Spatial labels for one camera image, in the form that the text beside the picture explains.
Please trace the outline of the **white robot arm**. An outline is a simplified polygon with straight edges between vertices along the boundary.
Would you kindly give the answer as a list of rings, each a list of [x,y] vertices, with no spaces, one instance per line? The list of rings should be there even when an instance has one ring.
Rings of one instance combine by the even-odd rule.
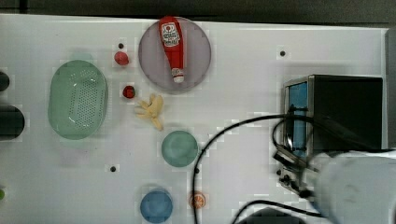
[[[277,147],[282,187],[332,224],[395,224],[395,150],[340,150],[299,157]]]

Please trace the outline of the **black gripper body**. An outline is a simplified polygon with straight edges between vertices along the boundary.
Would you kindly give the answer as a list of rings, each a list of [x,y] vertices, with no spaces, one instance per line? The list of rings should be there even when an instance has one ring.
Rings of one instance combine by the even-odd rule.
[[[276,174],[282,187],[301,198],[314,197],[312,182],[318,169],[310,163],[313,159],[310,148],[292,151],[285,146],[276,146],[273,158],[280,163]]]

